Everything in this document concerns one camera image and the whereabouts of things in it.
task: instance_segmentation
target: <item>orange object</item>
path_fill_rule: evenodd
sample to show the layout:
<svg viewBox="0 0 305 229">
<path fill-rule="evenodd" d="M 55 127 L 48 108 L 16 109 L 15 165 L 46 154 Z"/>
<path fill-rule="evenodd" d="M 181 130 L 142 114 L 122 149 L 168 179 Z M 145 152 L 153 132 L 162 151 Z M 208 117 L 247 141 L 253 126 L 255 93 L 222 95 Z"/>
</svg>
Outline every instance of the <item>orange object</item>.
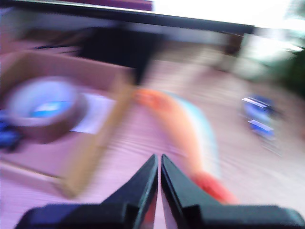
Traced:
<svg viewBox="0 0 305 229">
<path fill-rule="evenodd" d="M 139 89 L 136 100 L 161 121 L 177 147 L 187 154 L 191 179 L 221 203 L 237 199 L 216 178 L 220 176 L 216 143 L 201 110 L 170 93 Z"/>
</svg>

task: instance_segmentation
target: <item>tape roll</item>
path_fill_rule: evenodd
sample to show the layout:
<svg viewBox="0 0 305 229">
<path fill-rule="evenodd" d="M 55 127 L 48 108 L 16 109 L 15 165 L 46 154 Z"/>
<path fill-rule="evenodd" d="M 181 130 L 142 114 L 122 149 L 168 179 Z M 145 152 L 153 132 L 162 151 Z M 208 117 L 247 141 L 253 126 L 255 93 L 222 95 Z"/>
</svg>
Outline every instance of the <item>tape roll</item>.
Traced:
<svg viewBox="0 0 305 229">
<path fill-rule="evenodd" d="M 62 137 L 84 117 L 87 103 L 73 82 L 50 76 L 17 85 L 6 102 L 8 119 L 40 143 Z"/>
</svg>

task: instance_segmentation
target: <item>white paper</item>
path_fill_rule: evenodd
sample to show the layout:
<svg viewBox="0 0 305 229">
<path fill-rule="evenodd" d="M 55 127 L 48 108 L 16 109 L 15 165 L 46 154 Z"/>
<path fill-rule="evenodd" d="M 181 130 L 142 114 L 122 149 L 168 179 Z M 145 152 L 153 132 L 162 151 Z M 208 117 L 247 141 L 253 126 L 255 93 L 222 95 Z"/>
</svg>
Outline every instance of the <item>white paper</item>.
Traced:
<svg viewBox="0 0 305 229">
<path fill-rule="evenodd" d="M 84 95 L 88 103 L 87 113 L 70 131 L 96 134 L 105 122 L 115 101 L 98 94 L 84 93 Z"/>
</svg>

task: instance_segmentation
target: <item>red tip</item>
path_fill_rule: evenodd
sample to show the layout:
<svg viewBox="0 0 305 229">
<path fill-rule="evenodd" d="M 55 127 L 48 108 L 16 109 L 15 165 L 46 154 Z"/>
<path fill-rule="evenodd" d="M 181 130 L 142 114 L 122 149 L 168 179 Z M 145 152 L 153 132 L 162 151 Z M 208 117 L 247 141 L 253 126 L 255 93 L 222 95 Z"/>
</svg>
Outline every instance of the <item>red tip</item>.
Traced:
<svg viewBox="0 0 305 229">
<path fill-rule="evenodd" d="M 198 173 L 192 177 L 192 181 L 222 204 L 237 204 L 239 202 L 219 180 L 208 173 Z"/>
</svg>

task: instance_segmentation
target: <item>black monitor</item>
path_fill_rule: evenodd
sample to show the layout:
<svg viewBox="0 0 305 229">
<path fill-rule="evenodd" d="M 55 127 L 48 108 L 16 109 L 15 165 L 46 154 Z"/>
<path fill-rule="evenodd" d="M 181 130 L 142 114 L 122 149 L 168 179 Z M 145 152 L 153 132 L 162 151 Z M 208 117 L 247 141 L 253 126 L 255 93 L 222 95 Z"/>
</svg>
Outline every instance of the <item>black monitor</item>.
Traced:
<svg viewBox="0 0 305 229">
<path fill-rule="evenodd" d="M 163 6 L 154 5 L 157 1 L 162 2 Z M 208 13 L 207 9 L 201 10 L 196 5 L 190 6 L 191 11 L 190 9 L 183 10 L 182 1 L 1 0 L 1 2 L 3 6 L 14 6 L 31 11 L 77 15 L 118 22 L 117 26 L 111 28 L 94 28 L 93 35 L 82 44 L 79 56 L 132 67 L 135 69 L 136 84 L 141 83 L 149 58 L 164 38 L 164 34 L 131 31 L 126 26 L 129 23 L 209 30 L 237 34 L 239 37 L 254 31 L 254 25 L 247 17 L 239 18 L 234 14 L 224 16 L 220 12 L 214 15 Z"/>
</svg>

